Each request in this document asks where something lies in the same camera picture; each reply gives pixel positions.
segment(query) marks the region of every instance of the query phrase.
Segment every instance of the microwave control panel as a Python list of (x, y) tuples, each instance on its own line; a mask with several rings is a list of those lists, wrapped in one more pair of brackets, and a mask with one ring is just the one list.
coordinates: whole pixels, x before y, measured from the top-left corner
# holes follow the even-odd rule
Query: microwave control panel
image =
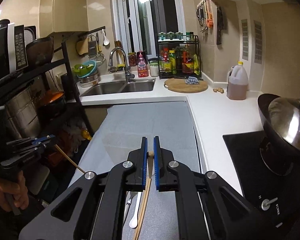
[(14, 46), (16, 51), (17, 69), (28, 66), (25, 48), (24, 25), (14, 27)]

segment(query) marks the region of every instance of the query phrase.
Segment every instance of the beige cabinet door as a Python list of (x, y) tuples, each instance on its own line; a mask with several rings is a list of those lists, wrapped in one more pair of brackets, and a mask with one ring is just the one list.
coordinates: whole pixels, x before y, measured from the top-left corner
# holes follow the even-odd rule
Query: beige cabinet door
[(88, 31), (87, 0), (40, 0), (40, 37)]

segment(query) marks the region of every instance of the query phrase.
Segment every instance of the blue gripper pad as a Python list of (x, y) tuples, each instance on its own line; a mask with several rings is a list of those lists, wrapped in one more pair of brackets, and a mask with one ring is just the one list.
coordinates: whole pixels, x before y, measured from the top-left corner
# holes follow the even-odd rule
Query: blue gripper pad
[(154, 152), (155, 187), (156, 187), (156, 190), (159, 190), (159, 165), (158, 165), (157, 140), (155, 137), (153, 138), (153, 152)]
[(147, 180), (147, 152), (148, 152), (148, 138), (146, 138), (145, 152), (143, 156), (143, 176), (142, 176), (142, 187), (146, 188)]

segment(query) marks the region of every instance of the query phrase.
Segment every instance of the metal basin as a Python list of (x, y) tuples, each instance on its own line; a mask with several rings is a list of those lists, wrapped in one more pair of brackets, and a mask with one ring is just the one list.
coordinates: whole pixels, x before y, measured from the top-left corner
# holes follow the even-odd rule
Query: metal basin
[(126, 83), (125, 81), (116, 81), (97, 84), (84, 92), (81, 96), (94, 96), (127, 92), (152, 91), (155, 79), (144, 79)]

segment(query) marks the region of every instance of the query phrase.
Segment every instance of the human hand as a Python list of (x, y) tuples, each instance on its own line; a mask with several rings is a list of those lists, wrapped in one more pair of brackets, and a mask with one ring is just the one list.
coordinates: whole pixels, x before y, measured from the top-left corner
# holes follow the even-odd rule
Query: human hand
[(18, 183), (0, 178), (0, 206), (3, 210), (7, 212), (12, 210), (4, 196), (4, 193), (13, 195), (14, 204), (16, 207), (20, 207), (21, 209), (26, 209), (28, 207), (28, 189), (25, 182), (26, 180), (22, 171), (18, 174)]

